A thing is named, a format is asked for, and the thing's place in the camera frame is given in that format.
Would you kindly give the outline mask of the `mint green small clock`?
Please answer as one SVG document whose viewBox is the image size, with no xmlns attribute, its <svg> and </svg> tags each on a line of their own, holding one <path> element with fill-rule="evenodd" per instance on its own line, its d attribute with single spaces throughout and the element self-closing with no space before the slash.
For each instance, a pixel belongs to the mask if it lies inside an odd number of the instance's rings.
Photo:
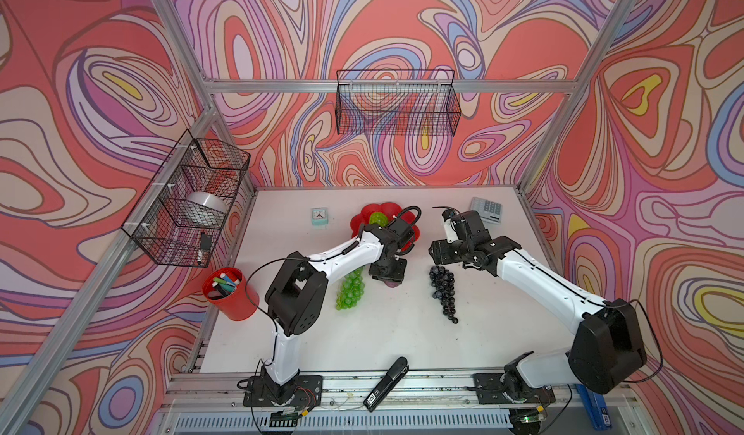
<svg viewBox="0 0 744 435">
<path fill-rule="evenodd" d="M 315 227 L 323 227 L 329 224 L 329 210 L 327 208 L 312 208 L 311 223 Z"/>
</svg>

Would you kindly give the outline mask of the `grey calculator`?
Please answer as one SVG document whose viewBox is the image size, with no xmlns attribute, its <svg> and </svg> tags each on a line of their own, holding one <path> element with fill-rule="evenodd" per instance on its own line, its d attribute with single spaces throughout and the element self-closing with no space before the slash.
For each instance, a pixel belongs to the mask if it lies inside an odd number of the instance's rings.
<svg viewBox="0 0 744 435">
<path fill-rule="evenodd" d="M 500 224 L 503 219 L 503 206 L 498 202 L 474 197 L 471 200 L 470 210 L 474 210 L 484 221 Z"/>
</svg>

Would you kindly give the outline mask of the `green grape bunch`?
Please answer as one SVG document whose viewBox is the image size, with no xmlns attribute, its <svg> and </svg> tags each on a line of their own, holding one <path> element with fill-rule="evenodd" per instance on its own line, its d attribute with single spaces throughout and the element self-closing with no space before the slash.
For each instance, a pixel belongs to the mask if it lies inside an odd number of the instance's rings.
<svg viewBox="0 0 744 435">
<path fill-rule="evenodd" d="M 362 299 L 364 291 L 363 268 L 348 273 L 340 282 L 336 297 L 336 309 L 348 310 L 356 307 Z"/>
</svg>

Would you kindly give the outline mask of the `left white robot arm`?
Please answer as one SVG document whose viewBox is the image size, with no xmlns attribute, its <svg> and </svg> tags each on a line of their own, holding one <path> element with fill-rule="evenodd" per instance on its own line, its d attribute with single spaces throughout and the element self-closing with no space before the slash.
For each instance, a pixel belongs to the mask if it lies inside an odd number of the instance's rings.
<svg viewBox="0 0 744 435">
<path fill-rule="evenodd" d="M 358 268 L 370 266 L 378 280 L 400 283 L 416 232 L 397 235 L 387 229 L 362 233 L 327 251 L 305 256 L 295 251 L 283 259 L 265 294 L 267 313 L 276 326 L 267 375 L 282 387 L 300 373 L 298 336 L 319 319 L 327 288 Z"/>
</svg>

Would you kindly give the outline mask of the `blue stapler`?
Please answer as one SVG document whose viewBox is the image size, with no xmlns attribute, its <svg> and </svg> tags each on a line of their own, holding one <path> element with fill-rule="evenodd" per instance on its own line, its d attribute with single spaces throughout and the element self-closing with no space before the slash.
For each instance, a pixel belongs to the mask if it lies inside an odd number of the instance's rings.
<svg viewBox="0 0 744 435">
<path fill-rule="evenodd" d="M 577 393 L 581 398 L 582 405 L 589 417 L 592 427 L 596 431 L 607 431 L 612 429 L 610 412 L 606 400 L 602 394 L 592 392 L 583 385 L 577 385 Z"/>
</svg>

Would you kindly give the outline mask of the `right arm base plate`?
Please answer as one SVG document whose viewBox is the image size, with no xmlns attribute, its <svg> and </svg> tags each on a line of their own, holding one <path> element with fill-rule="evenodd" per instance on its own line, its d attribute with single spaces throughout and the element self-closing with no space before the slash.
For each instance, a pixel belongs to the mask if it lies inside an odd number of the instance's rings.
<svg viewBox="0 0 744 435">
<path fill-rule="evenodd" d="M 476 373 L 472 392 L 482 405 L 551 405 L 556 402 L 552 389 L 533 389 L 513 373 Z"/>
</svg>

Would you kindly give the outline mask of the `red pen cup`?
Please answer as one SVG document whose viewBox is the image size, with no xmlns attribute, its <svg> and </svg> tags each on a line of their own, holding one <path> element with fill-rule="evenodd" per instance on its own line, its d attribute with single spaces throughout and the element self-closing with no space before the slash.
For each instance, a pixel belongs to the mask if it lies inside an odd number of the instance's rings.
<svg viewBox="0 0 744 435">
<path fill-rule="evenodd" d="M 240 322 L 249 319 L 260 304 L 258 294 L 236 268 L 221 268 L 209 274 L 201 292 L 228 319 Z"/>
</svg>

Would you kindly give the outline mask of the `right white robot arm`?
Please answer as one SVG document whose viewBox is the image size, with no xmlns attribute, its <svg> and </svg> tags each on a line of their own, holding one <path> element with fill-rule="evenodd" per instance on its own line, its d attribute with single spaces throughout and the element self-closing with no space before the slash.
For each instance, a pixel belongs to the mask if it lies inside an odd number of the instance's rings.
<svg viewBox="0 0 744 435">
<path fill-rule="evenodd" d="M 439 239 L 429 247 L 437 265 L 460 264 L 498 277 L 538 301 L 572 334 L 565 349 L 526 352 L 506 368 L 511 392 L 527 387 L 583 385 L 608 394 L 647 364 L 637 311 L 580 289 L 539 263 L 520 244 L 498 237 L 474 245 Z"/>
</svg>

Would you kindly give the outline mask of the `black stapler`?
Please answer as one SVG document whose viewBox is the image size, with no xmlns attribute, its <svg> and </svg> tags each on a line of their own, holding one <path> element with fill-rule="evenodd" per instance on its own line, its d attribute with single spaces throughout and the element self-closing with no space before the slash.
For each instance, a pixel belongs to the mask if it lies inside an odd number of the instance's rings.
<svg viewBox="0 0 744 435">
<path fill-rule="evenodd" d="M 370 413 L 374 412 L 377 407 L 385 400 L 389 393 L 398 385 L 409 371 L 408 359 L 399 357 L 393 365 L 387 370 L 383 378 L 377 383 L 374 389 L 366 396 L 363 402 L 364 407 Z"/>
</svg>

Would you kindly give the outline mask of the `green bumpy pear fruit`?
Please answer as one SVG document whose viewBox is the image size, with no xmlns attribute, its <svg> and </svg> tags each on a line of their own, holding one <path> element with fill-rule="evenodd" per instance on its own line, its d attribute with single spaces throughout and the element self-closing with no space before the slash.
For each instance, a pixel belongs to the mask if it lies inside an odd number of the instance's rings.
<svg viewBox="0 0 744 435">
<path fill-rule="evenodd" d="M 380 227 L 387 227 L 389 225 L 389 218 L 381 211 L 373 212 L 369 216 L 370 224 L 377 224 Z"/>
</svg>

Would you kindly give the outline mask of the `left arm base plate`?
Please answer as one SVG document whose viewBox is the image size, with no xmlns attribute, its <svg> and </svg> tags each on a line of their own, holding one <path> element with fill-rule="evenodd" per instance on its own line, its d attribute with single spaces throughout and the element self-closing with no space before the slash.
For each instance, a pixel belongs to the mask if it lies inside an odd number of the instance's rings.
<svg viewBox="0 0 744 435">
<path fill-rule="evenodd" d="M 239 383 L 240 388 L 244 390 L 242 401 L 244 407 L 312 408 L 322 402 L 324 377 L 298 374 L 288 383 L 279 385 L 273 382 L 269 375 L 260 375 L 249 377 Z"/>
</svg>

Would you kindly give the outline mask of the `dark purple grape bunch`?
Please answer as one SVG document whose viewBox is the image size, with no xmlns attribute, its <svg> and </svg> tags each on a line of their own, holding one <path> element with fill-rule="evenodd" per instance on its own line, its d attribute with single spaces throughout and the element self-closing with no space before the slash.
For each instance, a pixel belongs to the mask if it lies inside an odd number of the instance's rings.
<svg viewBox="0 0 744 435">
<path fill-rule="evenodd" d="M 459 322 L 455 307 L 455 275 L 444 266 L 432 266 L 428 272 L 430 285 L 434 288 L 433 299 L 442 307 L 442 314 L 453 324 Z"/>
</svg>

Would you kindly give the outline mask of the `white tape roll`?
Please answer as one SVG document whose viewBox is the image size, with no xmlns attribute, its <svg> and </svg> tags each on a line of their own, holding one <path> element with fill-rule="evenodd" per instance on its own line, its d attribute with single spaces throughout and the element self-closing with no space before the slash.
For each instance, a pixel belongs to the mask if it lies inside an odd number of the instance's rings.
<svg viewBox="0 0 744 435">
<path fill-rule="evenodd" d="M 220 197 L 201 191 L 191 193 L 182 208 L 187 222 L 205 228 L 219 228 L 227 213 L 228 207 Z"/>
</svg>

